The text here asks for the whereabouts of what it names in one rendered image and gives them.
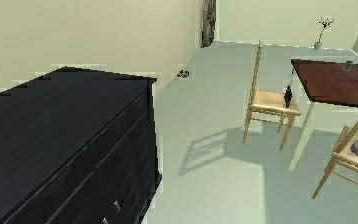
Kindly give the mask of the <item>black bottle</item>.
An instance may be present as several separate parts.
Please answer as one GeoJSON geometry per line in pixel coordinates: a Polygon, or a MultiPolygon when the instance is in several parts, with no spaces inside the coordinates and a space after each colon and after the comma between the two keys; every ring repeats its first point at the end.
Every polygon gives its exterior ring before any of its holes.
{"type": "Polygon", "coordinates": [[[286,92],[284,94],[284,101],[285,101],[286,108],[289,108],[291,100],[292,100],[292,90],[290,85],[288,85],[286,88],[286,92]]]}

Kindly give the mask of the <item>bare twig plant in pot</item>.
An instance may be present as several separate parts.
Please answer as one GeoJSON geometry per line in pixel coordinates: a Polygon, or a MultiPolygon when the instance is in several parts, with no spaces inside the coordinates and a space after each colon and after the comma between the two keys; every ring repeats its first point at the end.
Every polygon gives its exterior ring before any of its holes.
{"type": "Polygon", "coordinates": [[[330,28],[332,23],[335,21],[334,18],[320,17],[318,23],[322,26],[318,40],[314,43],[314,49],[319,50],[322,47],[322,37],[326,29],[330,28]]]}

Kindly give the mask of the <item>light wooden chair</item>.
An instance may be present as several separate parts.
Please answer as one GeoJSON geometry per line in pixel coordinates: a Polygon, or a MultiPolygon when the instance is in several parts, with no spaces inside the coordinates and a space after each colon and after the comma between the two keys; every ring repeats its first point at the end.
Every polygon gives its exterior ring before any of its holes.
{"type": "Polygon", "coordinates": [[[335,174],[338,177],[358,186],[357,180],[335,170],[335,167],[339,165],[358,173],[358,153],[354,152],[354,144],[356,142],[358,142],[358,120],[353,127],[343,127],[330,155],[330,159],[324,169],[323,176],[312,194],[313,199],[318,196],[320,190],[331,174],[335,174]]]}
{"type": "Polygon", "coordinates": [[[285,101],[284,101],[285,93],[260,90],[256,88],[260,59],[261,59],[261,52],[262,52],[262,43],[258,42],[251,89],[248,98],[247,112],[244,121],[242,142],[243,143],[246,142],[248,130],[250,127],[250,122],[252,120],[277,124],[278,125],[277,132],[280,132],[282,127],[286,126],[286,130],[279,147],[279,150],[282,151],[286,141],[288,140],[294,121],[298,116],[301,115],[301,113],[299,111],[298,104],[296,103],[296,100],[293,98],[293,96],[289,108],[286,108],[285,101]],[[254,113],[278,116],[279,120],[275,121],[275,120],[266,120],[266,119],[257,118],[253,116],[254,113]]]}

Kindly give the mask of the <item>black chest of drawers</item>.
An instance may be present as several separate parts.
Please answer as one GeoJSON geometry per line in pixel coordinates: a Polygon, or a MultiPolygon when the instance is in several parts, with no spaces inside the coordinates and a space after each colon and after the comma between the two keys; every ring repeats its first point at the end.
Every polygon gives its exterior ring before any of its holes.
{"type": "Polygon", "coordinates": [[[62,67],[0,92],[0,224],[141,224],[162,179],[154,82],[62,67]]]}

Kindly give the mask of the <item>brown table with white legs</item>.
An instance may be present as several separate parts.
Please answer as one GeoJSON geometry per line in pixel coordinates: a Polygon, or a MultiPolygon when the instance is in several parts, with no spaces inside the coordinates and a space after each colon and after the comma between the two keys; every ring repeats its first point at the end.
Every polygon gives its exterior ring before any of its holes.
{"type": "Polygon", "coordinates": [[[336,62],[292,59],[291,64],[310,102],[288,165],[293,171],[314,130],[318,103],[358,108],[358,64],[349,71],[336,62]]]}

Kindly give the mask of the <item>dark grey wall hanging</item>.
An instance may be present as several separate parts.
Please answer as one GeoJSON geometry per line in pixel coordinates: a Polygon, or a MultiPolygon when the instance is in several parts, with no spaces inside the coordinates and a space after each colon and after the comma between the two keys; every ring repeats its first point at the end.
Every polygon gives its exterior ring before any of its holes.
{"type": "Polygon", "coordinates": [[[209,47],[215,36],[216,0],[204,0],[202,8],[202,48],[209,47]]]}

